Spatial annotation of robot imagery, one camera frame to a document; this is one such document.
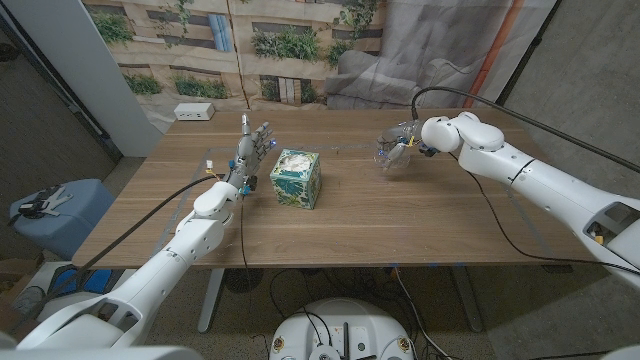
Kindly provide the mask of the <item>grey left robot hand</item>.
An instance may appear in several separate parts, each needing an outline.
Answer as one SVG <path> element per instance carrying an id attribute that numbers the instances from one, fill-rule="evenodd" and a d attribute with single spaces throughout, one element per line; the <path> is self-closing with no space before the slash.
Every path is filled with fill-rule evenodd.
<path id="1" fill-rule="evenodd" d="M 261 161 L 275 147 L 276 141 L 270 138 L 273 131 L 270 124 L 264 122 L 255 131 L 251 130 L 250 120 L 246 113 L 241 116 L 242 136 L 238 142 L 234 159 L 229 162 L 230 171 L 224 181 L 234 185 L 241 194 L 255 191 L 256 173 Z"/>

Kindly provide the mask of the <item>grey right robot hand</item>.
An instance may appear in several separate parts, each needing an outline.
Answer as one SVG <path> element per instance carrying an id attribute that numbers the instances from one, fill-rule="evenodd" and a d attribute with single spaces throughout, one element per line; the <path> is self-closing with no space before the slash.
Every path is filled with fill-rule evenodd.
<path id="1" fill-rule="evenodd" d="M 390 163 L 404 160 L 410 142 L 421 138 L 423 125 L 421 120 L 412 120 L 384 130 L 377 138 L 378 154 Z"/>

